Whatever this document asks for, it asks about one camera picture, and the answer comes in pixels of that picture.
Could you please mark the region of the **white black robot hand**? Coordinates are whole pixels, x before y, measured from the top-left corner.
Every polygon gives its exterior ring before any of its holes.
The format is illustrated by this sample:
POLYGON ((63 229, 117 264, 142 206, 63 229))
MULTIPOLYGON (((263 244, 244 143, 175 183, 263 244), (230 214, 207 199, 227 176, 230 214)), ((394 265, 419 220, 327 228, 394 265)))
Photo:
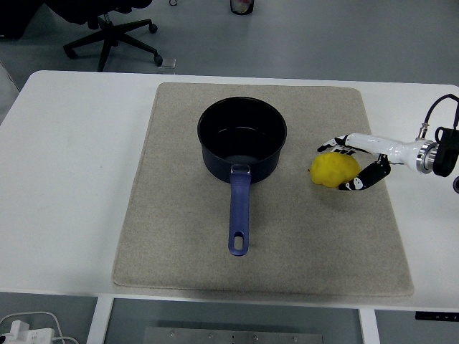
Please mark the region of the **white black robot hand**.
POLYGON ((362 191, 388 176, 393 164, 405 165, 415 172, 422 172, 421 148, 423 144, 422 140, 403 143, 373 135, 352 133, 330 139, 317 151, 322 153, 329 149, 347 155, 361 151, 376 156, 375 162, 364 168, 350 181, 338 186, 338 189, 342 191, 362 191))

